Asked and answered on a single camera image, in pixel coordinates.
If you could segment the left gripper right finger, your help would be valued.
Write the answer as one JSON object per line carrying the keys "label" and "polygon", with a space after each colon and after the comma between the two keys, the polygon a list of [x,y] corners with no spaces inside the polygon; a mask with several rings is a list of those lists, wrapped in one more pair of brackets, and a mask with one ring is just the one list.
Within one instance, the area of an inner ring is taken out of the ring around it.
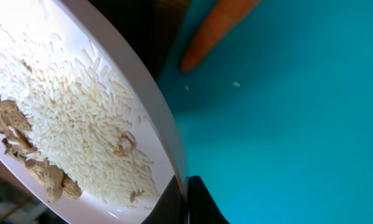
{"label": "left gripper right finger", "polygon": [[229,224],[198,175],[189,178],[188,213],[190,224]]}

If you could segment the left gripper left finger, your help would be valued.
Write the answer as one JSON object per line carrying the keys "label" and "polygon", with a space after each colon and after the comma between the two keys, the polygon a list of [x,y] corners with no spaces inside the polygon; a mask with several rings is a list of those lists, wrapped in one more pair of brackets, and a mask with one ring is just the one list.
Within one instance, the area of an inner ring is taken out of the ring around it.
{"label": "left gripper left finger", "polygon": [[187,206],[175,176],[142,224],[186,224]]}

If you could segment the white rice pile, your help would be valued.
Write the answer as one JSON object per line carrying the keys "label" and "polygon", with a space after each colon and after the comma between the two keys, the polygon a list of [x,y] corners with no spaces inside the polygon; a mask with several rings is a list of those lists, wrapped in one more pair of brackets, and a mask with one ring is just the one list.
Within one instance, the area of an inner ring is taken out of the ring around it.
{"label": "white rice pile", "polygon": [[0,29],[0,96],[31,125],[24,135],[83,192],[135,206],[159,197],[153,162],[138,149],[134,99],[92,43]]}

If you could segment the peanut pile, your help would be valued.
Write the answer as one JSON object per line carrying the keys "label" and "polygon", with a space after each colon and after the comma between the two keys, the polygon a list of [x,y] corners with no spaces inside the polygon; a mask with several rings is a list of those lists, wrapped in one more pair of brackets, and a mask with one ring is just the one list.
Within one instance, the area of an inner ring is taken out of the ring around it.
{"label": "peanut pile", "polygon": [[78,183],[63,170],[51,164],[47,158],[39,158],[40,152],[24,135],[31,125],[19,111],[15,101],[2,100],[0,96],[0,134],[4,154],[20,162],[28,173],[46,189],[49,203],[56,202],[61,196],[77,200],[82,195]]}

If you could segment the orange carrot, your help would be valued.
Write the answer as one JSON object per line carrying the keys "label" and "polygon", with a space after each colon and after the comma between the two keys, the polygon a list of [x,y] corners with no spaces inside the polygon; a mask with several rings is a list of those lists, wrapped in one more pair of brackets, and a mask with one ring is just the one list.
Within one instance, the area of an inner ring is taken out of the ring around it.
{"label": "orange carrot", "polygon": [[192,71],[259,3],[260,0],[219,0],[186,48],[180,70],[184,73]]}

